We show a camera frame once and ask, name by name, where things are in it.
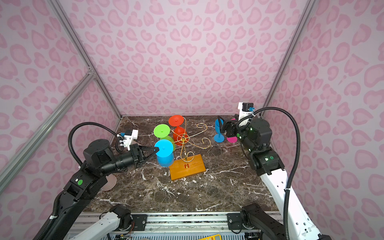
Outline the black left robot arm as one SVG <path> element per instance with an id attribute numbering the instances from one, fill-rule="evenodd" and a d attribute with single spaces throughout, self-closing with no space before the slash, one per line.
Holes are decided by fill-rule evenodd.
<path id="1" fill-rule="evenodd" d="M 114 155 L 108 140 L 91 142 L 83 152 L 85 161 L 55 198 L 52 213 L 35 239 L 64 239 L 78 216 L 108 182 L 108 175 L 123 172 L 131 166 L 139 168 L 158 151 L 158 147 L 133 144 L 128 152 Z"/>

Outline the magenta wine glass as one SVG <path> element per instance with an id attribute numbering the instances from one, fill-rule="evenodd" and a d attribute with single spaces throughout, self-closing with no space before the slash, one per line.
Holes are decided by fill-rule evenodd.
<path id="1" fill-rule="evenodd" d="M 236 119 L 231 119 L 231 123 L 227 126 L 227 140 L 230 143 L 235 143 L 237 138 Z"/>

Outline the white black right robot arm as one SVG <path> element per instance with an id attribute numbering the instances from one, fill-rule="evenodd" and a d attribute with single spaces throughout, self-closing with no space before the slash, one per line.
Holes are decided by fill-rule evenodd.
<path id="1" fill-rule="evenodd" d="M 280 223 L 267 214 L 257 204 L 242 207 L 241 224 L 233 229 L 247 228 L 260 230 L 261 240 L 329 240 L 315 226 L 304 210 L 293 189 L 288 188 L 289 176 L 276 151 L 271 147 L 272 130 L 270 124 L 261 118 L 246 120 L 239 127 L 237 120 L 224 120 L 218 117 L 221 134 L 237 137 L 245 152 L 249 153 L 249 164 L 261 178 L 275 201 L 283 222 Z"/>

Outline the blue wine glass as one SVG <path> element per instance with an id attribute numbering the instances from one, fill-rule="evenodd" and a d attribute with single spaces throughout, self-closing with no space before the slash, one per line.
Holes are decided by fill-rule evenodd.
<path id="1" fill-rule="evenodd" d="M 159 151 L 156 153 L 159 165 L 170 167 L 174 163 L 173 144 L 169 140 L 162 139 L 155 144 L 155 147 L 159 148 Z"/>
<path id="2" fill-rule="evenodd" d="M 220 119 L 215 120 L 216 135 L 214 136 L 214 141 L 217 143 L 222 143 L 225 140 L 225 136 L 221 133 L 221 130 L 220 130 L 220 123 L 222 122 L 223 121 Z"/>

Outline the blue wine glass front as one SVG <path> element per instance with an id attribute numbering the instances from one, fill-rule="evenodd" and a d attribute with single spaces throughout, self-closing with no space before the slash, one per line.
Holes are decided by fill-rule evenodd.
<path id="1" fill-rule="evenodd" d="M 162 139 L 155 144 L 155 147 L 159 148 L 159 151 L 156 153 L 159 165 L 170 167 L 174 163 L 173 144 L 169 140 Z"/>

